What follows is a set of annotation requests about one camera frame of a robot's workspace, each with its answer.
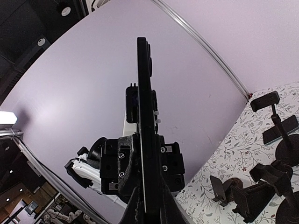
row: leaf pattern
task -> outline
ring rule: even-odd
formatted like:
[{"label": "leaf pattern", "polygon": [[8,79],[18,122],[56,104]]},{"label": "leaf pattern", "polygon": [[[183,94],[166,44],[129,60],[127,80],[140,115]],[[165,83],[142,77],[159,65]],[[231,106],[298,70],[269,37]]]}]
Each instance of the leaf pattern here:
[{"label": "leaf pattern", "polygon": [[[190,215],[196,224],[242,224],[243,217],[232,212],[236,208],[234,202],[225,208],[214,202],[214,192],[210,175],[221,179],[222,182],[232,177],[242,180],[244,187],[255,184],[249,171],[258,163],[270,164],[275,160],[275,149],[280,140],[265,146],[262,133],[273,125],[271,107],[253,112],[250,102],[272,91],[277,91],[280,102],[276,106],[282,120],[296,115],[299,116],[299,82],[282,85],[253,94],[239,119],[227,134],[218,149],[206,164],[198,171],[185,189],[179,192],[176,200]],[[299,166],[293,167],[292,186],[299,191]],[[263,212],[253,222],[254,224],[274,224],[275,214],[284,197],[275,195]]]}]

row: tabletop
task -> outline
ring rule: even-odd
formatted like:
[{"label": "tabletop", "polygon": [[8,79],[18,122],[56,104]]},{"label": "tabletop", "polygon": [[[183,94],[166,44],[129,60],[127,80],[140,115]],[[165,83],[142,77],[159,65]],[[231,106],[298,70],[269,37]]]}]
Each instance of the tabletop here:
[{"label": "tabletop", "polygon": [[[272,91],[277,91],[280,96],[280,102],[276,106],[276,110],[281,120],[283,121],[292,115],[296,115],[298,119],[299,82],[257,91],[253,94],[252,99],[246,104],[235,125],[211,158],[176,196],[178,203],[195,223],[244,223],[244,218],[241,215],[232,212],[232,209],[236,208],[234,202],[222,207],[212,200],[214,192],[210,175],[220,178],[222,182],[237,177],[242,180],[245,188],[255,184],[250,177],[249,171],[256,164],[267,165],[275,160],[275,149],[280,140],[265,146],[262,136],[265,130],[273,126],[271,107],[261,109],[258,112],[253,112],[250,107],[252,100]],[[293,167],[293,171],[291,182],[293,191],[296,192],[299,191],[299,166]],[[276,211],[283,200],[283,196],[279,197],[275,194],[266,208],[252,223],[275,223]]]}]

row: black phone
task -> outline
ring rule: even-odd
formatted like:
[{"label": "black phone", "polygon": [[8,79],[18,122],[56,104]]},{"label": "black phone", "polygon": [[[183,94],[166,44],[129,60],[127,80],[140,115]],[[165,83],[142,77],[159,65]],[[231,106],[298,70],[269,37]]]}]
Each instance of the black phone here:
[{"label": "black phone", "polygon": [[[299,127],[297,118],[295,115],[290,116],[281,122],[287,134],[296,131]],[[263,132],[263,143],[264,145],[269,145],[276,140],[281,139],[282,136],[276,126],[270,128],[269,130]]]}]

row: white panel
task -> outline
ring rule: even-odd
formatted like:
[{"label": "white panel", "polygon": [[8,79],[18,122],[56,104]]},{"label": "white panel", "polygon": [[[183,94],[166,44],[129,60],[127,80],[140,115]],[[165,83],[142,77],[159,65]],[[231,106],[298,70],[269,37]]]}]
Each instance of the white panel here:
[{"label": "white panel", "polygon": [[250,92],[299,80],[299,1],[164,0]]},{"label": "white panel", "polygon": [[82,146],[122,136],[125,89],[137,80],[139,36],[151,44],[159,133],[180,144],[188,182],[230,130],[245,99],[149,0],[113,0],[84,18],[37,59],[1,106],[16,114],[16,127],[37,157],[112,223],[123,209],[83,189],[64,165]]}]

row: white tablecloth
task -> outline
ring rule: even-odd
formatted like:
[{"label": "white tablecloth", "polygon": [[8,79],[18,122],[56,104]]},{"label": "white tablecloth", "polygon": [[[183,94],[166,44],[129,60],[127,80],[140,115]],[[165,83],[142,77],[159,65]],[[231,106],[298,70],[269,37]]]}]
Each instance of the white tablecloth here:
[{"label": "white tablecloth", "polygon": [[[242,224],[243,217],[232,212],[236,204],[231,202],[226,207],[212,201],[214,193],[210,182],[210,175],[216,176],[224,182],[231,177],[238,177],[243,181],[243,187],[255,184],[249,171],[257,164],[270,164],[275,160],[275,149],[280,140],[265,146],[262,133],[271,128],[271,107],[253,112],[250,102],[266,93],[277,91],[280,102],[276,106],[281,120],[293,114],[299,118],[299,82],[257,91],[247,103],[235,125],[214,152],[212,157],[198,171],[193,179],[180,191],[176,200],[197,224]],[[299,191],[299,166],[293,167],[292,186]],[[275,223],[278,206],[284,197],[275,195],[254,224]]]}]

